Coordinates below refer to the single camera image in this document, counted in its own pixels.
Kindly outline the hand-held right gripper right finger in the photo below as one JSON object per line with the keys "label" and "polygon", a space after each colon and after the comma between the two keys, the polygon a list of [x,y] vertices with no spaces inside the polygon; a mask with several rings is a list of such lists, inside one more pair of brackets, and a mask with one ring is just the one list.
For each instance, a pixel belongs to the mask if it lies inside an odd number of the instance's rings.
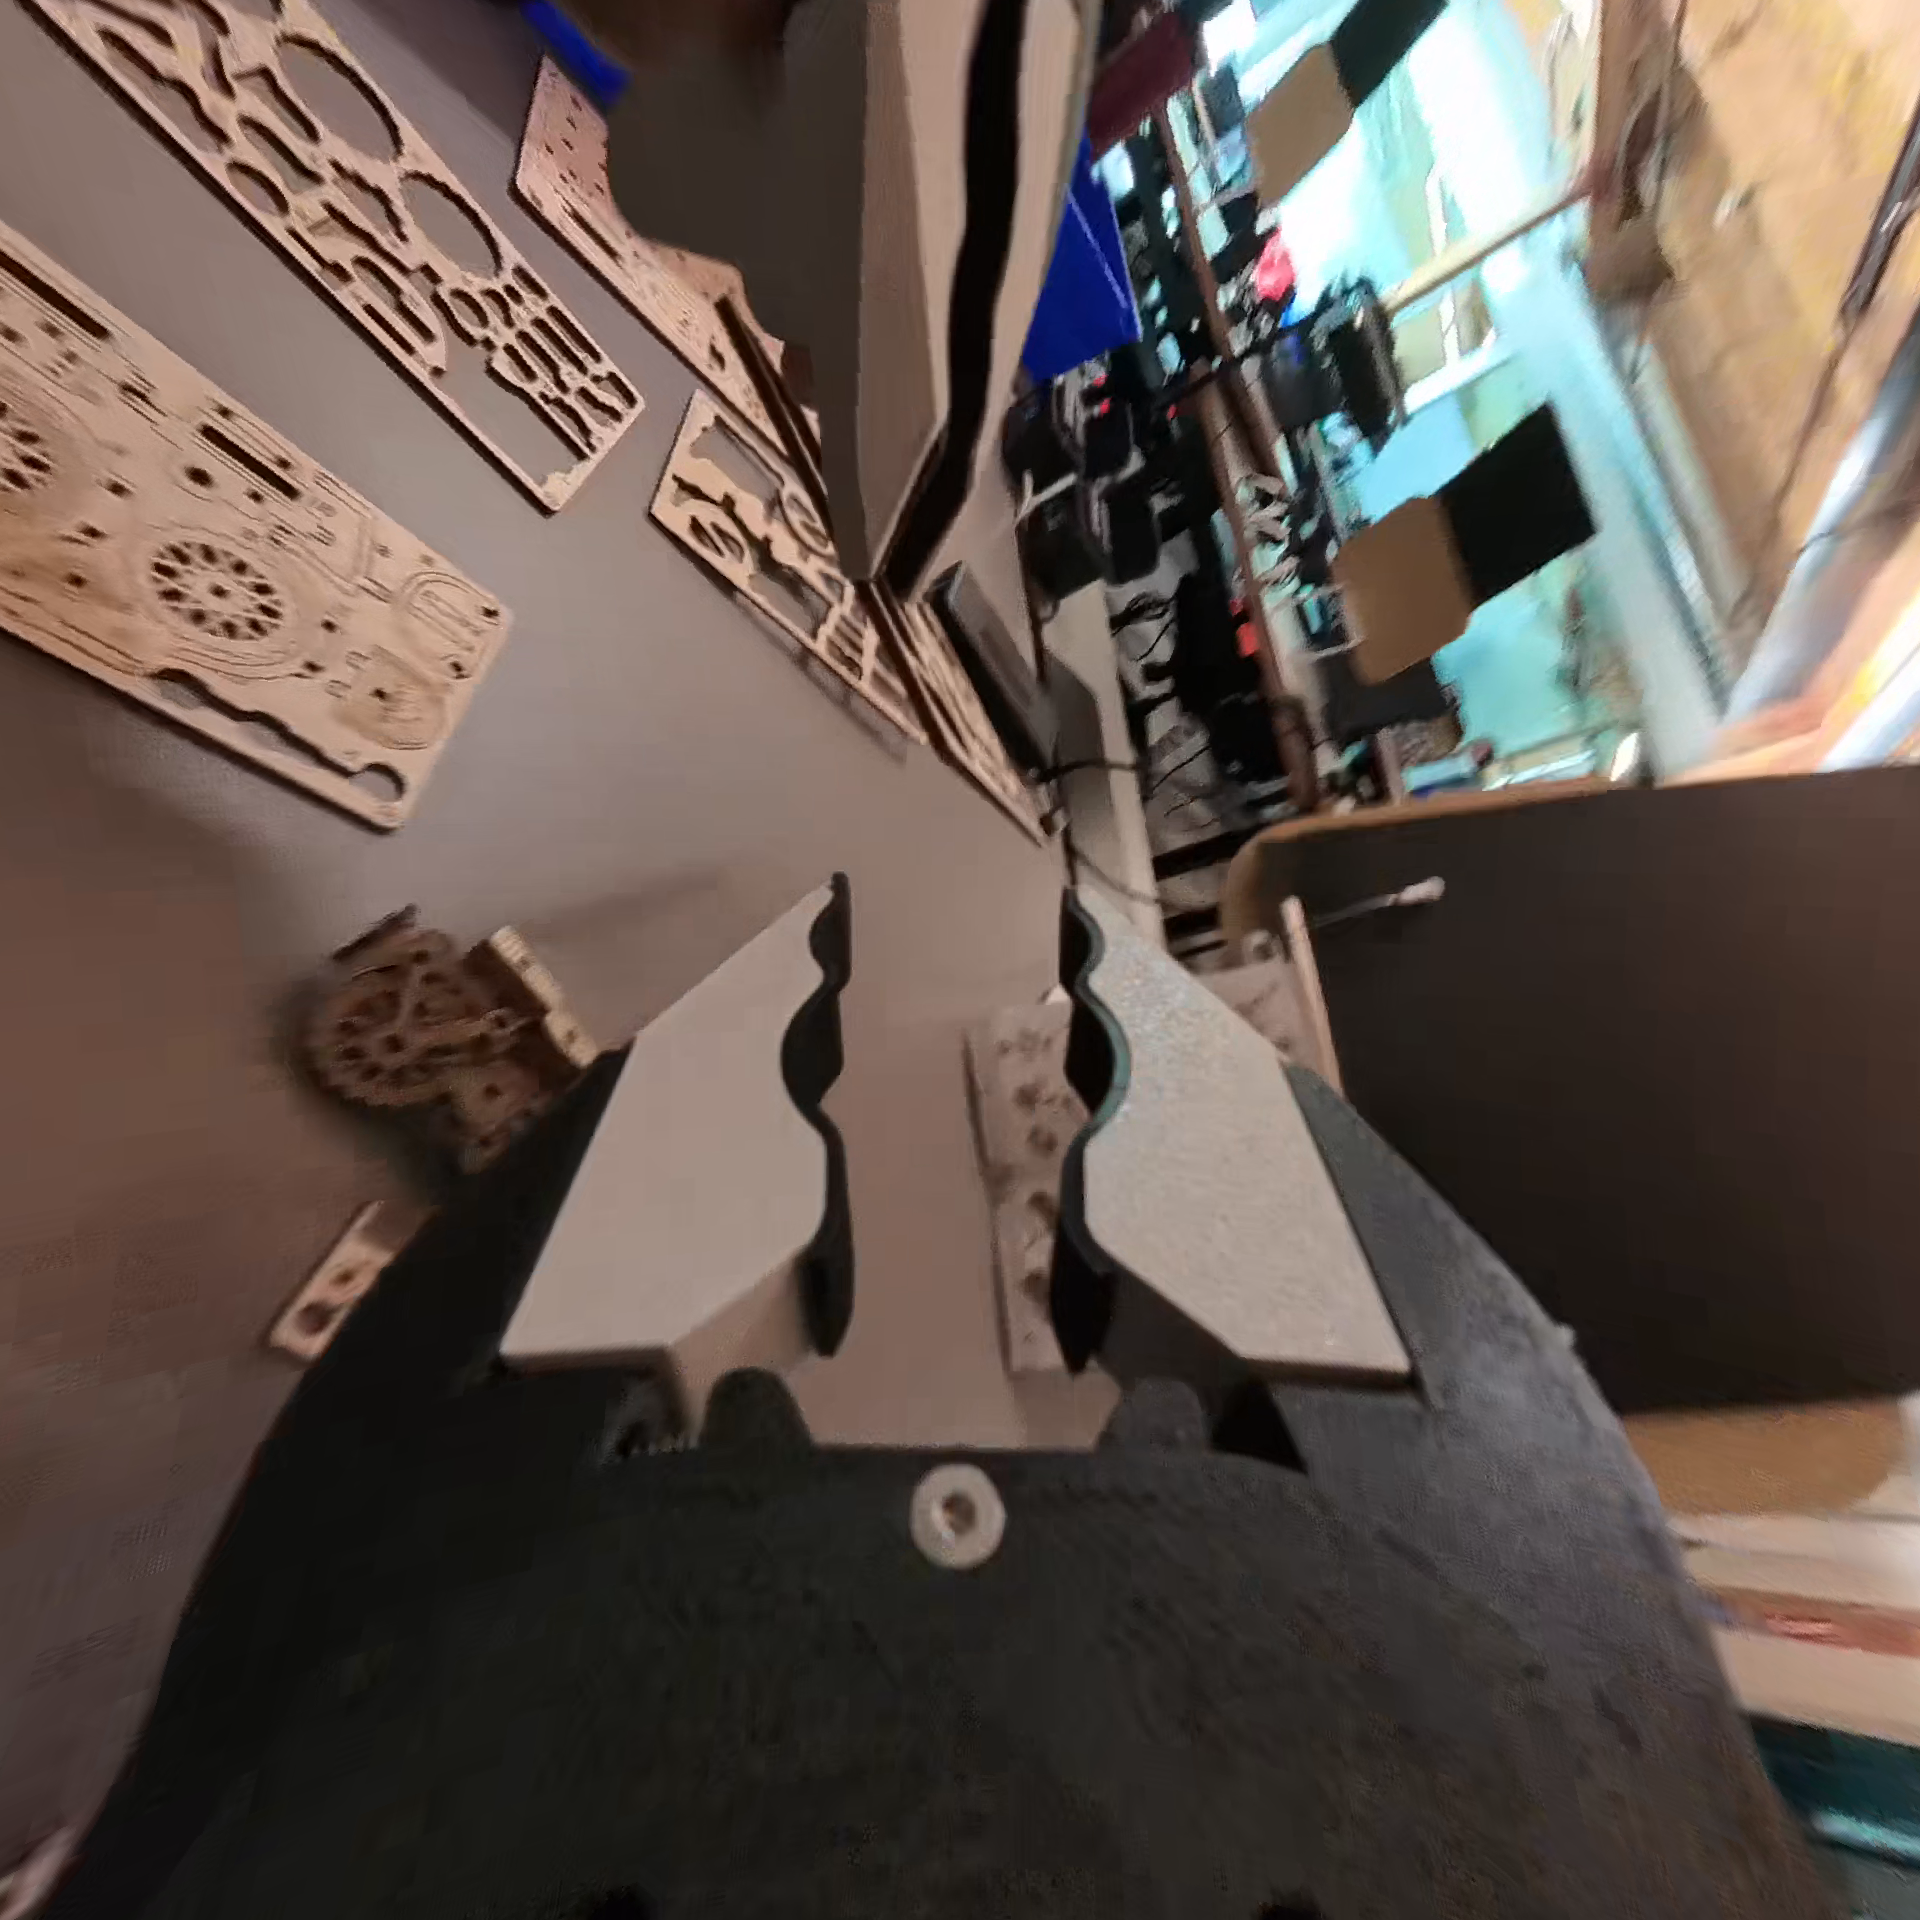
{"label": "hand-held right gripper right finger", "polygon": [[1107,897],[1060,913],[1063,1151],[1046,1318],[1070,1374],[1399,1387],[1386,1304],[1282,1052]]}

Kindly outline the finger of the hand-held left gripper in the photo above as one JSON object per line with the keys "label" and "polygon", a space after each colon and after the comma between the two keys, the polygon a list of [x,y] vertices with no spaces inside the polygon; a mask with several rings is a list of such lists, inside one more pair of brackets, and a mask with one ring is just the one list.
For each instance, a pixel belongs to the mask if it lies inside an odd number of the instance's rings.
{"label": "finger of the hand-held left gripper", "polygon": [[814,9],[824,455],[861,580],[924,584],[987,421],[1010,263],[1008,5]]}
{"label": "finger of the hand-held left gripper", "polygon": [[891,5],[920,294],[925,425],[890,536],[890,584],[935,572],[1018,381],[1085,123],[1098,5]]}

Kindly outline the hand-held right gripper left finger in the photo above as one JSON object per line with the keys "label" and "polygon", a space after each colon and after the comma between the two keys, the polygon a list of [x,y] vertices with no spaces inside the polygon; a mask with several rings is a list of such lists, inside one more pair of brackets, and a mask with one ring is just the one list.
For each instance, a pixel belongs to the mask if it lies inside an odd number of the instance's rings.
{"label": "hand-held right gripper left finger", "polygon": [[845,1067],[852,892],[791,905],[629,1045],[499,1356],[632,1365],[675,1424],[725,1376],[836,1356],[852,1318]]}

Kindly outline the wooden puzzle sheet round cutouts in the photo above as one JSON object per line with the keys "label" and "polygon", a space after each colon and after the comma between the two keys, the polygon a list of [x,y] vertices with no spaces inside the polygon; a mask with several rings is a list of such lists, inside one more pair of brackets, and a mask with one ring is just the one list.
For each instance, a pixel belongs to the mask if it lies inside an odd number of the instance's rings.
{"label": "wooden puzzle sheet round cutouts", "polygon": [[543,513],[638,387],[306,3],[31,3]]}

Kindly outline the grey desk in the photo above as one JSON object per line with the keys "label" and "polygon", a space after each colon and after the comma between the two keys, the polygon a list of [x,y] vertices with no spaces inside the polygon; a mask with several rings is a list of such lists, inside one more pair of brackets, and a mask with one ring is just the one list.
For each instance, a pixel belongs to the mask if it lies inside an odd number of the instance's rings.
{"label": "grey desk", "polygon": [[1064,1449],[1099,1376],[1008,1379],[963,1035],[1055,977],[1063,854],[898,748],[648,518],[691,380],[512,198],[538,38],[494,5],[323,5],[645,414],[541,517],[20,5],[5,223],[512,613],[412,823],[366,832],[5,639],[5,1868],[83,1832],[296,1369],[294,1287],[429,1166],[315,1092],[314,967],[403,905],[506,924],[600,1045],[829,873],[855,905],[855,1318],[820,1438]]}

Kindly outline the blue plastic bin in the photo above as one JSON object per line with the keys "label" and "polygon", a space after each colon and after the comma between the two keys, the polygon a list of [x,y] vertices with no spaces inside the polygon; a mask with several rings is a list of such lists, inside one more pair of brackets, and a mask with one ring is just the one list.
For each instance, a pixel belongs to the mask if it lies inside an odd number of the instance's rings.
{"label": "blue plastic bin", "polygon": [[1141,317],[1112,195],[1091,164],[1077,164],[1023,335],[1021,368],[1030,383],[1044,387],[1139,341]]}

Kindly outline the pale wooden strip with holes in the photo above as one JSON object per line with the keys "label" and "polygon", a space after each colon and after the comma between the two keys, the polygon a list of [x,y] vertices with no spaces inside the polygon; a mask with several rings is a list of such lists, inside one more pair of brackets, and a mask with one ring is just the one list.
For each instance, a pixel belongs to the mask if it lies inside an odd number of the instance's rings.
{"label": "pale wooden strip with holes", "polygon": [[1064,1075],[1070,1020],[1064,992],[1054,989],[983,1017],[963,1039],[1008,1376],[1064,1371],[1050,1275],[1064,1151],[1088,1119]]}

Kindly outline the tan and black cardboard box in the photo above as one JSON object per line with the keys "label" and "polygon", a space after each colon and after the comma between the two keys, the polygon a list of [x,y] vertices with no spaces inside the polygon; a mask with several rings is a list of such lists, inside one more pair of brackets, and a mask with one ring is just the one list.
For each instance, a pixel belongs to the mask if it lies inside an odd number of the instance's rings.
{"label": "tan and black cardboard box", "polygon": [[1552,403],[1534,406],[1437,491],[1357,528],[1331,582],[1362,685],[1427,665],[1479,607],[1574,552],[1592,508]]}
{"label": "tan and black cardboard box", "polygon": [[1357,3],[1244,119],[1261,206],[1279,203],[1354,128],[1450,3]]}

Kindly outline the wooden puzzle sheet angular cutouts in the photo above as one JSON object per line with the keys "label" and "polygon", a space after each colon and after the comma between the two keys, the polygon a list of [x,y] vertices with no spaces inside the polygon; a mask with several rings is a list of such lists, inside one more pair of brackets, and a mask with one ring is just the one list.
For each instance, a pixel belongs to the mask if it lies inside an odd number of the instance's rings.
{"label": "wooden puzzle sheet angular cutouts", "polygon": [[904,677],[839,567],[802,478],[701,390],[666,460],[651,521],[807,670],[882,726],[928,744]]}

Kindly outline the assembled wooden gear model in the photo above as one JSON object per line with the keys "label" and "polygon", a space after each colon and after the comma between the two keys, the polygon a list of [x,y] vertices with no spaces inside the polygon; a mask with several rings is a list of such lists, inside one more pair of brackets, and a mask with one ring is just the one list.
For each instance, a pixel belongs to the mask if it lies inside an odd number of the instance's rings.
{"label": "assembled wooden gear model", "polygon": [[296,1054],[328,1094],[403,1117],[478,1172],[575,1088],[600,1046],[517,928],[461,945],[407,905],[324,963]]}

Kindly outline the small wooden puzzle piece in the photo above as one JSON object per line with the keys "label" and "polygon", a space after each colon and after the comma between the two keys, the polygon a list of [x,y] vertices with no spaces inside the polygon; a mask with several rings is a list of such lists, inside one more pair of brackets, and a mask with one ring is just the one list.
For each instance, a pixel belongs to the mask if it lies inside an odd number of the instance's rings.
{"label": "small wooden puzzle piece", "polygon": [[320,1359],[429,1217],[415,1199],[356,1209],[270,1320],[266,1350],[296,1365]]}

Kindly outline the wooden puzzle sheet small holes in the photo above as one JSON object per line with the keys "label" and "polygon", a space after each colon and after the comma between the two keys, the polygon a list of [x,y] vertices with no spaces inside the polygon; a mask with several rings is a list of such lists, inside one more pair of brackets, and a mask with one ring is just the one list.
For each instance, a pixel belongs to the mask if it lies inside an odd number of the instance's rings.
{"label": "wooden puzzle sheet small holes", "polygon": [[538,70],[518,140],[515,195],[613,300],[679,357],[709,395],[760,444],[784,445],[723,317],[723,301],[731,301],[765,357],[781,360],[781,345],[757,323],[739,270],[727,261],[648,241],[626,223],[607,190],[603,113],[554,60],[541,60]]}

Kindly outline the black flat device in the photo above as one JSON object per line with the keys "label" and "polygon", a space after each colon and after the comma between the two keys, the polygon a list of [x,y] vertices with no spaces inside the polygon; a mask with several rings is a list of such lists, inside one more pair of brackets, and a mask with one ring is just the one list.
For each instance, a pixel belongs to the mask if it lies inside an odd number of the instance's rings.
{"label": "black flat device", "polygon": [[928,589],[966,683],[1014,766],[1044,777],[1060,743],[1059,709],[989,597],[965,561],[954,561]]}

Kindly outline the small blue object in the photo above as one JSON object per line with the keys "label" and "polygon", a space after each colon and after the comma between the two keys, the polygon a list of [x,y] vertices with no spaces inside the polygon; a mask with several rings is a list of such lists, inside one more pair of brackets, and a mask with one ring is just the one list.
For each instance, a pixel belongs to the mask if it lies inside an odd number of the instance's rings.
{"label": "small blue object", "polygon": [[543,54],[598,111],[618,104],[629,68],[600,47],[557,3],[517,3],[520,20],[539,36]]}

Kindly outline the dark board with tan edge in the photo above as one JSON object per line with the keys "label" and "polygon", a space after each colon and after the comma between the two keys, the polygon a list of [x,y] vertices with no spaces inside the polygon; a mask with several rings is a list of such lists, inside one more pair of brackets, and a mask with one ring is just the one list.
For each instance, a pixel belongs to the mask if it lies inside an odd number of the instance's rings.
{"label": "dark board with tan edge", "polygon": [[1287,900],[1346,1100],[1618,1411],[1916,1391],[1916,766],[1287,823],[1221,928]]}

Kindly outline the narrow wooden puzzle sheet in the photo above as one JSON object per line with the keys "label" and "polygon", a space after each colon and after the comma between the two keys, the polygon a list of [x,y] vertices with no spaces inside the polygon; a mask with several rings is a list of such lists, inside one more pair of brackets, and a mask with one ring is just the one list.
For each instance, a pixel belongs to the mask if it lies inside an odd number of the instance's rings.
{"label": "narrow wooden puzzle sheet", "polygon": [[1046,808],[1000,743],[942,620],[882,582],[858,582],[855,592],[901,670],[932,750],[1030,843],[1044,845]]}

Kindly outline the shelf rack with black devices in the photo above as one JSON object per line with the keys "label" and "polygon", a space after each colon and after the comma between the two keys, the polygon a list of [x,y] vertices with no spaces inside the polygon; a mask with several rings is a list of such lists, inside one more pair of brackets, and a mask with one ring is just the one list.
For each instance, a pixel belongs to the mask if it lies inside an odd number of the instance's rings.
{"label": "shelf rack with black devices", "polygon": [[1115,46],[1094,94],[1094,159],[1126,163],[1112,213],[1135,331],[1072,350],[1014,406],[1014,473],[1039,487],[1021,552],[1043,597],[1094,580],[1109,620],[1124,743],[1055,750],[1079,805],[1094,779],[1131,779],[1148,876],[1093,849],[1070,823],[1072,864],[1180,940],[1215,924],[1202,877],[1268,827],[1405,803],[1402,734],[1450,718],[1434,668],[1364,683],[1335,592],[1348,532],[1323,462],[1323,422],[1346,414],[1374,444],[1403,422],[1386,313],[1372,281],[1292,313],[1261,297],[1277,213],[1250,164],[1206,173],[1212,132],[1240,128],[1231,72],[1196,101],[1198,5],[1166,5]]}

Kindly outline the stack of printed papers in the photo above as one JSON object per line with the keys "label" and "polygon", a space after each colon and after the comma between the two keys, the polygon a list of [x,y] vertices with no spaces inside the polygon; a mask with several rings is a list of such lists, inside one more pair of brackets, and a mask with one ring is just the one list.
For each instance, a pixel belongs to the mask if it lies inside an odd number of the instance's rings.
{"label": "stack of printed papers", "polygon": [[1672,1517],[1669,1532],[1749,1713],[1917,1743],[1912,1510]]}

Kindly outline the engraved wooden puzzle sheet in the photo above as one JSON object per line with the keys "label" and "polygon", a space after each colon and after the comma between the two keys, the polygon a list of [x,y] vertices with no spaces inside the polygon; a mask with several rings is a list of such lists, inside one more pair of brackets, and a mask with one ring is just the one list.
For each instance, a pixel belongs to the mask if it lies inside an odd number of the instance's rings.
{"label": "engraved wooden puzzle sheet", "polygon": [[356,823],[415,812],[512,615],[3,229],[5,633]]}

